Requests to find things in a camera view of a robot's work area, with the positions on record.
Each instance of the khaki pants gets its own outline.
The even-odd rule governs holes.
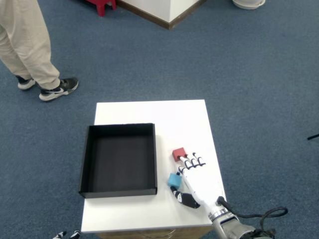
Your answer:
[[[0,59],[13,74],[33,78],[44,89],[59,86],[37,0],[0,0]]]

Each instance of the red chair leg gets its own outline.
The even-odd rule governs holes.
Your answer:
[[[111,2],[112,2],[112,8],[115,11],[116,10],[116,2],[115,2],[115,0],[111,0]]]
[[[105,5],[104,4],[96,4],[96,9],[98,11],[99,16],[105,16]]]

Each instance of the open black box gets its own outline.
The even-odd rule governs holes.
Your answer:
[[[79,193],[84,198],[155,195],[155,125],[89,126]]]

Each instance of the cable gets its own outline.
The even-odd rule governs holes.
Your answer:
[[[288,213],[288,209],[286,207],[278,207],[278,208],[273,208],[267,212],[265,212],[263,215],[261,214],[251,214],[251,215],[242,215],[239,213],[236,213],[231,206],[225,201],[225,199],[223,197],[218,197],[217,199],[217,203],[223,205],[228,211],[230,211],[231,213],[235,214],[236,216],[240,217],[240,218],[261,218],[260,220],[260,226],[261,226],[261,230],[265,232],[264,230],[264,220],[266,218],[277,218],[277,217],[281,217],[283,215],[286,215]],[[274,212],[277,211],[283,211],[281,213],[277,213],[277,214],[273,214]],[[271,230],[268,231],[269,233],[271,233],[273,236],[275,235],[275,230]]]

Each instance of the red cube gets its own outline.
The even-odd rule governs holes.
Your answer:
[[[184,148],[178,148],[173,151],[173,157],[175,162],[179,161],[179,156],[186,157]]]

